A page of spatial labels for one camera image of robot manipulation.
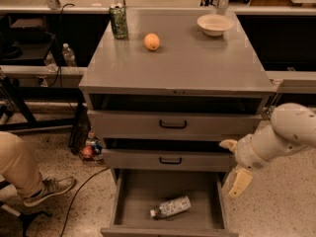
orange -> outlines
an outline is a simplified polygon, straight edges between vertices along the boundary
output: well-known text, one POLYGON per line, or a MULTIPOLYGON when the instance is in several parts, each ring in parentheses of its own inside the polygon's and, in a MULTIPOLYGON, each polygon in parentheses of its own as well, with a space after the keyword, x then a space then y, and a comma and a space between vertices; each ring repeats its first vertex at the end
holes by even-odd
POLYGON ((157 50, 160 46, 159 37, 155 34, 148 34, 145 36, 144 44, 146 48, 150 51, 157 50))

green can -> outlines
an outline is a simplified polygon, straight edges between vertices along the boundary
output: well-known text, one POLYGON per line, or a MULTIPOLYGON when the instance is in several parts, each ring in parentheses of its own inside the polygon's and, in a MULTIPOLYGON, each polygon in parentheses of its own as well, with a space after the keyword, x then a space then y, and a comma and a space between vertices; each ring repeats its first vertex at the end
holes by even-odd
POLYGON ((112 32, 116 39, 128 37, 126 7, 121 3, 112 4, 110 9, 112 32))

shoe sole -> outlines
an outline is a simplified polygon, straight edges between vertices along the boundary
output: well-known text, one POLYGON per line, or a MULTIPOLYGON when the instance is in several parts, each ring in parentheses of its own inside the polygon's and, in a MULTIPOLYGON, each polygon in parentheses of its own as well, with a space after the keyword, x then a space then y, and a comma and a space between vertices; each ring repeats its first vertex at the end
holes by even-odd
POLYGON ((26 201, 24 201, 24 205, 25 205, 26 207, 34 207, 34 206, 40 204, 41 202, 47 200, 48 198, 51 198, 51 197, 54 197, 54 196, 58 196, 58 195, 63 195, 63 194, 65 194, 65 193, 67 193, 71 188, 73 188, 73 186, 75 185, 75 183, 76 183, 76 181, 75 181, 75 179, 74 179, 73 182, 72 182, 72 184, 71 184, 71 186, 69 186, 66 190, 64 190, 64 191, 62 191, 62 192, 60 192, 60 193, 49 194, 49 195, 47 195, 47 196, 45 196, 45 197, 42 197, 41 199, 39 199, 39 200, 37 200, 37 201, 34 201, 34 202, 26 202, 26 201))

person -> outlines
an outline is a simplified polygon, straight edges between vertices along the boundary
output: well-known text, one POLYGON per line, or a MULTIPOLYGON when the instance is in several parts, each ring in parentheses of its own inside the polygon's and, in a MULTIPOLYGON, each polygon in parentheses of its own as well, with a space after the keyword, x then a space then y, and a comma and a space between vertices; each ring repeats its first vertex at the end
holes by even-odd
POLYGON ((75 184, 73 177, 44 180, 27 143, 19 136, 4 131, 0 131, 0 175, 16 188, 27 207, 65 194, 75 184))

gray countertop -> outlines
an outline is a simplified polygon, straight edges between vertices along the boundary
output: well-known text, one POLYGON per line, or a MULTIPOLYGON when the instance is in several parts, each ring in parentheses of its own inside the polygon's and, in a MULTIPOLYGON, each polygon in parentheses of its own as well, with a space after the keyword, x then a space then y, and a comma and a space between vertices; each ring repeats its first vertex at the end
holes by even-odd
POLYGON ((84 75, 80 88, 132 93, 270 94, 274 88, 234 12, 235 26, 222 37, 207 36, 203 9, 127 9, 129 37, 114 39, 110 25, 84 75), (148 51, 146 34, 161 46, 148 51))

